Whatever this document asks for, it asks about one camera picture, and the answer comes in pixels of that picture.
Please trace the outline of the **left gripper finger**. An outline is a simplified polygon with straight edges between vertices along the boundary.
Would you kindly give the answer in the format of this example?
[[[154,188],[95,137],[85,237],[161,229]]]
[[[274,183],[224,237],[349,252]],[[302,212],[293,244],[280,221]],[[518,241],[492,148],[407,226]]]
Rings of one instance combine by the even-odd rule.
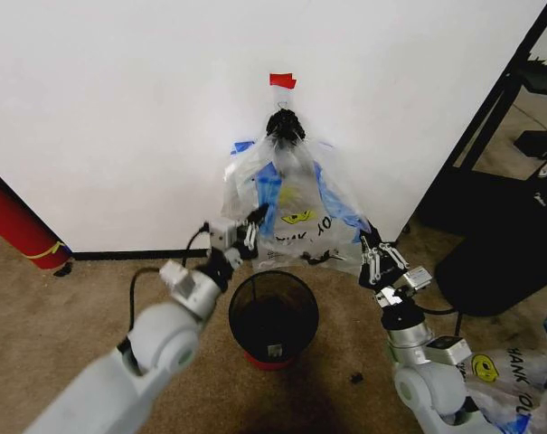
[[[225,259],[233,269],[238,269],[244,261],[256,259],[258,253],[257,235],[259,228],[255,223],[241,225],[234,232],[234,240],[225,251]]]
[[[243,221],[243,224],[245,226],[255,225],[259,227],[265,221],[268,210],[269,210],[269,204],[263,203],[262,205],[252,210],[247,215],[247,217]]]

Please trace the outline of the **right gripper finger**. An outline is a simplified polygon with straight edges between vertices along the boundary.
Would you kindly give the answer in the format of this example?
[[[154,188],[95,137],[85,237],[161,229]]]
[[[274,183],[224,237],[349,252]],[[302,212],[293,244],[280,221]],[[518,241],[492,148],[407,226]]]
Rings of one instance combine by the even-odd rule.
[[[409,269],[409,262],[401,255],[401,253],[390,243],[379,243],[378,255],[380,256],[380,272],[385,272],[387,269],[396,268],[405,272]]]
[[[382,279],[381,253],[378,247],[382,238],[376,228],[370,231],[360,231],[362,246],[362,265],[359,275],[361,285],[378,285]]]

